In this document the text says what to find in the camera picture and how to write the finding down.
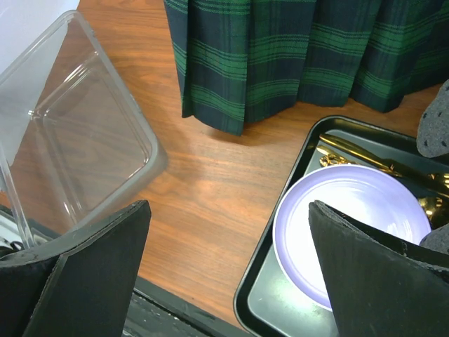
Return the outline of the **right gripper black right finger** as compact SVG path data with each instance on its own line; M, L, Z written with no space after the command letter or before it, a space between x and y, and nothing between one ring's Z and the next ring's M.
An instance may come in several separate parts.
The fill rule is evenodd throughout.
M322 201L309 226L340 336L448 335L448 226L419 244Z

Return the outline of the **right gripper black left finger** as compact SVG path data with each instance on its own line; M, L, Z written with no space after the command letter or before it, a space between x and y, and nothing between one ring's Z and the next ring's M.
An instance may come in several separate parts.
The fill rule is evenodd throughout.
M1 258L1 335L120 336L151 216L137 201Z

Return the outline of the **grey dotted skirt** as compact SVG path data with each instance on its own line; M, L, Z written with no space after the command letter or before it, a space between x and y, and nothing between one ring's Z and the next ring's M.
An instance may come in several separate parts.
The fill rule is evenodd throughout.
M448 80L422 114L417 132L418 152L427 158L448 154ZM448 254L448 223L432 230L420 246Z

